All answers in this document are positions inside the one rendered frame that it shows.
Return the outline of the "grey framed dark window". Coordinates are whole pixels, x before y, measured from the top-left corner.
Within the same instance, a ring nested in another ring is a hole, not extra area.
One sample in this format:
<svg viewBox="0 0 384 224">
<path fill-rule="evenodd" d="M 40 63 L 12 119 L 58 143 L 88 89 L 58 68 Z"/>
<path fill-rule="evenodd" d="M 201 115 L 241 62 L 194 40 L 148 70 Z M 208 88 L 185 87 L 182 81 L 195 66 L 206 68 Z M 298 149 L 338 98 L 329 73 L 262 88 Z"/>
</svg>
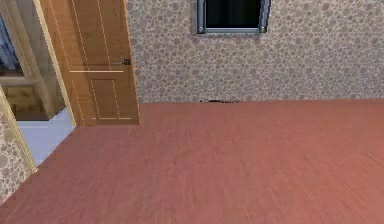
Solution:
<svg viewBox="0 0 384 224">
<path fill-rule="evenodd" d="M 271 0 L 197 0 L 197 33 L 266 33 Z"/>
</svg>

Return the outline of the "brown wooden room door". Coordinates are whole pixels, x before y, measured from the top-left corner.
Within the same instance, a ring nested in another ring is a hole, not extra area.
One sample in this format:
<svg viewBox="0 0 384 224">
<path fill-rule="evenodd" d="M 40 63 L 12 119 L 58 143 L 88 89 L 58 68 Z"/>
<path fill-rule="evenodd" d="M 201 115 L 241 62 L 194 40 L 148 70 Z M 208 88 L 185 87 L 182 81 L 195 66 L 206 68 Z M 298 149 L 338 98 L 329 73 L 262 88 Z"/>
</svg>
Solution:
<svg viewBox="0 0 384 224">
<path fill-rule="evenodd" d="M 63 96 L 78 126 L 138 125 L 125 0 L 35 0 Z M 130 59 L 131 65 L 112 65 Z"/>
</svg>

